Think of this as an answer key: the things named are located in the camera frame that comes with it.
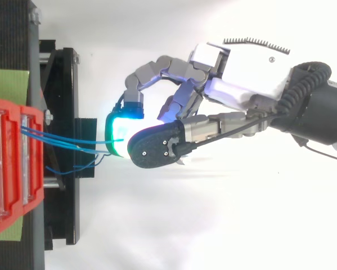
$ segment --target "green light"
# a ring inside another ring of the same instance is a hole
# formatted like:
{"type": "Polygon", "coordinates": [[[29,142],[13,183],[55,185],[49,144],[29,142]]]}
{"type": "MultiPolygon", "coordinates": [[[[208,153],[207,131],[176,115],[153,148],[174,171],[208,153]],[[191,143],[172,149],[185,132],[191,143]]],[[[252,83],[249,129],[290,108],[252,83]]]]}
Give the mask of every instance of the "green light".
{"type": "Polygon", "coordinates": [[[117,117],[112,122],[112,140],[120,140],[114,142],[113,148],[118,155],[124,158],[130,158],[127,151],[129,140],[139,131],[149,127],[154,127],[163,124],[157,119],[132,119],[117,117]]]}

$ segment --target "white background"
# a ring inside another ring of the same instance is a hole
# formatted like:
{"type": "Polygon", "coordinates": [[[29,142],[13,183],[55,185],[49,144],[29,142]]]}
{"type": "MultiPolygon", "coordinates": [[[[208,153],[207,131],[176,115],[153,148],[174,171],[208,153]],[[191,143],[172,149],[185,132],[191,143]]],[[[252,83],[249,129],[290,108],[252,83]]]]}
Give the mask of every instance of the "white background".
{"type": "MultiPolygon", "coordinates": [[[[81,56],[79,116],[98,118],[98,140],[127,75],[161,55],[187,60],[199,42],[267,39],[299,62],[326,62],[337,81],[337,0],[35,4],[40,38],[81,56]]],[[[174,90],[146,90],[146,115],[155,118],[174,90]]],[[[189,166],[143,170],[110,157],[81,180],[80,221],[78,244],[55,241],[46,269],[337,270],[337,161],[276,130],[196,150],[189,166]]]]}

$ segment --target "red plastic bin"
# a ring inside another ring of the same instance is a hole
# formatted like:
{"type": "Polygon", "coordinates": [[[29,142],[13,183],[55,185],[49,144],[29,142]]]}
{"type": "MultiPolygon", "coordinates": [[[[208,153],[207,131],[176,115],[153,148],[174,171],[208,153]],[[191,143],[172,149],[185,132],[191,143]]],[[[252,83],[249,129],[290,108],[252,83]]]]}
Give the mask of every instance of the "red plastic bin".
{"type": "Polygon", "coordinates": [[[20,108],[0,100],[0,233],[23,215],[20,108]]]}
{"type": "Polygon", "coordinates": [[[27,126],[43,130],[43,113],[32,107],[0,100],[0,233],[43,200],[43,143],[21,134],[22,119],[27,126]],[[26,164],[29,194],[23,194],[23,140],[29,151],[26,164]]]}
{"type": "MultiPolygon", "coordinates": [[[[21,117],[27,116],[28,127],[43,131],[43,113],[35,108],[20,106],[21,117]]],[[[43,191],[43,143],[29,138],[29,194],[24,204],[24,214],[37,207],[44,198],[43,191]]]]}

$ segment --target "blue wire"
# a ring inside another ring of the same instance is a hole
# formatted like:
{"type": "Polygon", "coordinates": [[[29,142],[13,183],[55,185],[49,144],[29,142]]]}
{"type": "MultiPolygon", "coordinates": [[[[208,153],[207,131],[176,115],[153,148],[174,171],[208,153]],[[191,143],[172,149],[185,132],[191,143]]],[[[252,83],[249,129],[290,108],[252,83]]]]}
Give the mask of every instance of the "blue wire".
{"type": "Polygon", "coordinates": [[[60,147],[60,148],[65,148],[65,149],[70,149],[70,150],[75,150],[75,151],[83,151],[83,152],[86,152],[86,153],[89,153],[89,154],[100,154],[100,153],[110,154],[108,151],[100,151],[100,150],[80,148],[76,145],[70,145],[70,143],[60,142],[60,141],[56,141],[54,139],[49,139],[49,138],[45,138],[45,137],[42,137],[42,136],[34,135],[34,134],[31,134],[31,133],[26,132],[24,130],[21,130],[21,133],[28,136],[28,137],[31,137],[33,139],[36,139],[36,140],[42,141],[44,143],[60,147]]]}
{"type": "Polygon", "coordinates": [[[88,163],[86,166],[83,166],[83,167],[80,168],[80,169],[70,170],[70,171],[65,172],[65,173],[58,172],[58,171],[56,171],[56,170],[54,170],[54,169],[52,169],[52,168],[50,168],[50,167],[48,167],[48,166],[46,166],[46,169],[47,169],[47,170],[50,170],[52,173],[56,173],[56,174],[59,174],[59,175],[61,175],[61,176],[64,176],[65,174],[70,174],[70,173],[80,172],[81,170],[84,170],[84,169],[86,169],[86,168],[89,168],[89,166],[90,166],[92,163],[94,163],[94,162],[98,159],[98,157],[99,157],[99,155],[97,155],[95,159],[93,159],[90,163],[88,163]]]}
{"type": "MultiPolygon", "coordinates": [[[[86,168],[94,168],[94,167],[100,165],[101,162],[103,161],[103,159],[105,158],[105,156],[110,156],[110,155],[103,155],[102,158],[101,158],[101,160],[100,160],[97,164],[88,166],[88,167],[86,167],[86,168]]],[[[81,165],[75,165],[75,166],[73,166],[73,168],[82,168],[82,167],[83,167],[83,166],[81,166],[81,165]]]]}
{"type": "Polygon", "coordinates": [[[28,136],[28,137],[31,137],[31,138],[37,138],[37,137],[39,137],[39,138],[44,139],[47,142],[59,143],[61,145],[65,145],[65,146],[69,146],[69,147],[73,147],[73,148],[79,148],[77,145],[73,145],[72,143],[61,142],[61,141],[58,141],[56,139],[46,138],[44,136],[35,135],[35,134],[29,133],[29,132],[24,131],[24,130],[21,130],[21,133],[24,134],[24,135],[26,135],[26,136],[28,136]]]}
{"type": "Polygon", "coordinates": [[[114,140],[114,141],[86,141],[84,139],[66,138],[66,137],[50,134],[50,133],[47,133],[47,132],[38,131],[38,130],[35,130],[35,129],[32,129],[32,128],[23,127],[23,126],[21,127],[21,129],[25,129],[27,131],[31,131],[31,132],[35,132],[37,134],[45,135],[46,137],[51,137],[51,138],[59,139],[61,141],[75,142],[75,143],[85,143],[85,144],[88,144],[88,145],[98,145],[98,144],[106,144],[106,143],[113,143],[113,142],[121,142],[121,141],[123,141],[123,139],[118,139],[118,140],[114,140]]]}

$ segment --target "black metal frame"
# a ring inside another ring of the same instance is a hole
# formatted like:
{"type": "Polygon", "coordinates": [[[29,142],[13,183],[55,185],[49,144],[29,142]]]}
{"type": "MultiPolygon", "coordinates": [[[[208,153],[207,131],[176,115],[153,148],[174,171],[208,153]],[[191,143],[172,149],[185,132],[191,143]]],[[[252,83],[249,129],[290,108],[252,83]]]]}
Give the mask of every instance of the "black metal frame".
{"type": "MultiPolygon", "coordinates": [[[[41,52],[46,52],[51,40],[40,41],[41,52]]],[[[47,107],[54,120],[46,130],[49,133],[68,138],[95,140],[97,120],[78,118],[78,71],[74,58],[77,53],[72,48],[56,50],[51,48],[48,62],[41,64],[41,86],[47,107]]],[[[84,145],[95,149],[95,145],[84,145]]],[[[45,145],[44,163],[55,170],[67,172],[75,164],[84,165],[95,158],[93,154],[66,150],[45,145]]],[[[71,173],[61,177],[60,188],[44,191],[45,248],[53,249],[53,239],[66,239],[67,245],[75,245],[79,240],[79,178],[94,177],[94,168],[71,173]]],[[[45,177],[59,177],[45,171],[45,177]]]]}

